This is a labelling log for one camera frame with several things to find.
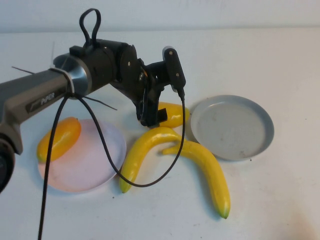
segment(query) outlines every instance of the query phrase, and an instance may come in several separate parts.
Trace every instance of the gray plate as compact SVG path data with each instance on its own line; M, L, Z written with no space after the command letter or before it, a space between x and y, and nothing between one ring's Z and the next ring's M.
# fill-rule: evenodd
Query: gray plate
M231 161L262 153L275 134L274 124L261 106L234 95L214 96L197 105L191 130L216 157Z

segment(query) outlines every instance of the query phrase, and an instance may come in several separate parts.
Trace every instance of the yellow banana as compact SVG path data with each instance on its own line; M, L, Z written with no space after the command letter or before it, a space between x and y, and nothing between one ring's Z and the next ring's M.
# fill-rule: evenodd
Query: yellow banana
M166 109L168 116L167 121L160 122L160 127L176 128L183 123L182 105L169 102L159 102L158 109ZM190 116L190 111L185 108L185 121L187 122Z
M163 154L177 154L180 145L166 148ZM204 146L184 141L181 155L192 159L203 171L208 182L211 198L219 215L226 219L230 212L230 195L224 173L215 156Z
M121 174L131 182L134 182L140 166L151 148L158 144L180 140L181 136L169 127L157 127L147 131L133 144L128 152ZM126 193L131 188L131 185L122 178L120 178L119 184L123 193Z

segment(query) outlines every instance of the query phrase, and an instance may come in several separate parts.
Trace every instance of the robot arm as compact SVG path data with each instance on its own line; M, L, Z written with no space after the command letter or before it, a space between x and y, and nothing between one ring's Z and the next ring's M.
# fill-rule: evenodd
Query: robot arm
M92 39L83 26L91 11L97 13ZM186 80L173 48L163 50L163 61L146 66L133 45L96 39L100 20L99 11L89 9L80 18L86 39L83 47L73 46L56 57L51 69L0 84L0 192L13 172L14 154L23 151L20 124L66 93L86 96L111 84L132 101L137 119L148 127L167 120L166 110L158 110L165 86L171 85L184 98Z

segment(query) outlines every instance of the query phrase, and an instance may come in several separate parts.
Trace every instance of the yellow bell pepper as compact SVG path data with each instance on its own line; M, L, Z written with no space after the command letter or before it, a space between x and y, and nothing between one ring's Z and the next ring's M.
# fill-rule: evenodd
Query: yellow bell pepper
M77 142L80 133L81 124L75 117L67 117L60 121L55 130L51 161L65 154ZM50 134L51 130L42 138L37 146L36 155L40 163L45 163L47 160Z

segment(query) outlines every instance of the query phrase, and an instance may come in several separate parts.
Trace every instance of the curved yellow banana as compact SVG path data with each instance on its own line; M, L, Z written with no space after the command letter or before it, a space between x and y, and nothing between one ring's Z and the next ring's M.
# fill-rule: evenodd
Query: curved yellow banana
M183 123L183 112L182 105L169 103L169 102L159 102L158 109L166 109L166 114L168 116L167 121L160 122L160 127L176 128ZM185 121L187 122L190 116L190 111L185 108Z
M168 127L157 127L147 131L133 144L128 152L121 169L121 174L126 179L134 182L140 166L151 148L158 144L180 140L181 136ZM126 193L131 188L131 185L122 178L120 178L119 184L123 193Z
M58 122L53 139L51 161L60 158L65 154L78 140L81 133L81 123L75 117L67 117ZM51 130L39 142L36 155L40 163L47 160L48 146Z
M163 154L177 154L179 145L166 148ZM184 141L181 155L192 159L203 171L209 184L211 198L219 215L226 219L230 212L230 195L224 173L215 156L204 146L192 141Z

